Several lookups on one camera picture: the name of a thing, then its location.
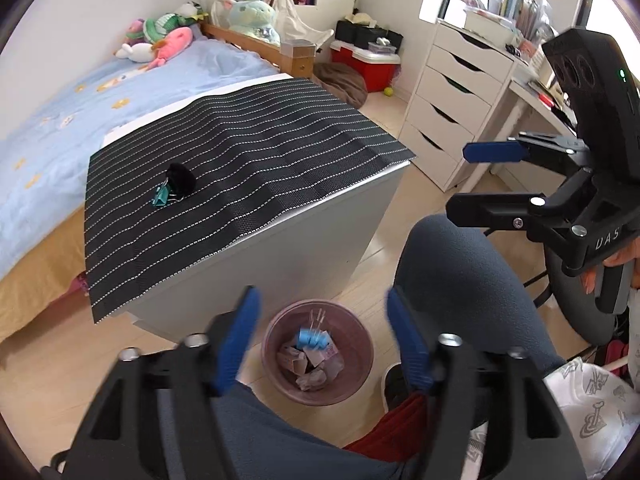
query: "black pom-pom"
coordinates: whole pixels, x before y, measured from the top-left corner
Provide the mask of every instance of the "black pom-pom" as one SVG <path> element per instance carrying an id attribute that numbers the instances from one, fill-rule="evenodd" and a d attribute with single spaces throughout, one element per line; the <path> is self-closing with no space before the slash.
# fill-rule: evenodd
<path id="1" fill-rule="evenodd" d="M 196 177 L 186 166 L 178 162 L 169 164 L 169 169 L 166 170 L 166 177 L 171 190 L 178 198 L 190 195 L 196 189 Z"/>

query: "red and white bin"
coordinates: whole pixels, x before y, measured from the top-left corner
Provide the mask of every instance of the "red and white bin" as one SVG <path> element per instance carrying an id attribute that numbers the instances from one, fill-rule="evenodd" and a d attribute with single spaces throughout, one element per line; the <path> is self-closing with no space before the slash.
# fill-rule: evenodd
<path id="1" fill-rule="evenodd" d="M 376 54 L 354 44 L 336 40 L 331 44 L 331 61 L 349 65 L 362 74 L 367 84 L 367 92 L 382 92 L 391 85 L 391 80 L 400 65 L 400 56 Z"/>

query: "plastic bucket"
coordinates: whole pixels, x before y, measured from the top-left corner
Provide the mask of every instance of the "plastic bucket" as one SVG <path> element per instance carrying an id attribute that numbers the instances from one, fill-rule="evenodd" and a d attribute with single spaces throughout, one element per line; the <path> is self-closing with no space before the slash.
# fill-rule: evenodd
<path id="1" fill-rule="evenodd" d="M 283 370 L 276 354 L 280 347 L 308 326 L 309 311 L 324 308 L 322 329 L 327 330 L 344 358 L 344 369 L 334 381 L 317 392 L 303 392 L 296 376 Z M 289 305 L 271 320 L 262 340 L 262 366 L 274 386 L 286 397 L 307 406 L 329 406 L 357 392 L 373 366 L 373 343 L 360 320 L 343 306 L 326 300 L 305 300 Z"/>

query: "black placemat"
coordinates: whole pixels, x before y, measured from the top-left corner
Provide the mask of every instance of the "black placemat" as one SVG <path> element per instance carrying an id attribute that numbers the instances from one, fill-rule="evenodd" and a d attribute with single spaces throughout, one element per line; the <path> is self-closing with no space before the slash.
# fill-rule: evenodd
<path id="1" fill-rule="evenodd" d="M 92 156 L 84 241 L 94 320 L 284 212 L 321 200 L 413 153 L 305 79 L 201 97 Z M 196 191 L 151 200 L 171 162 Z"/>

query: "drawer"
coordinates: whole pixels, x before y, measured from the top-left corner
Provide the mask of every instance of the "drawer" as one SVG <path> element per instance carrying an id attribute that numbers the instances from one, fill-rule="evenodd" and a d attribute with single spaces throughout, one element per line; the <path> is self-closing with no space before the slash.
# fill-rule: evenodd
<path id="1" fill-rule="evenodd" d="M 473 135 L 478 133 L 491 107 L 460 83 L 425 67 L 416 92 Z"/>
<path id="2" fill-rule="evenodd" d="M 469 34 L 439 25 L 434 42 L 440 48 L 461 57 L 480 70 L 497 79 L 505 81 L 513 61 L 493 47 L 477 40 Z"/>
<path id="3" fill-rule="evenodd" d="M 455 120 L 418 96 L 414 97 L 406 120 L 456 161 L 462 160 L 462 148 L 466 143 L 474 140 L 474 136 Z"/>
<path id="4" fill-rule="evenodd" d="M 468 88 L 484 102 L 492 105 L 500 93 L 502 83 L 477 66 L 456 56 L 439 46 L 434 46 L 429 54 L 427 66 Z"/>
<path id="5" fill-rule="evenodd" d="M 457 162 L 410 123 L 404 123 L 399 140 L 415 153 L 416 158 L 412 162 L 441 189 L 444 189 L 447 180 L 458 165 Z"/>

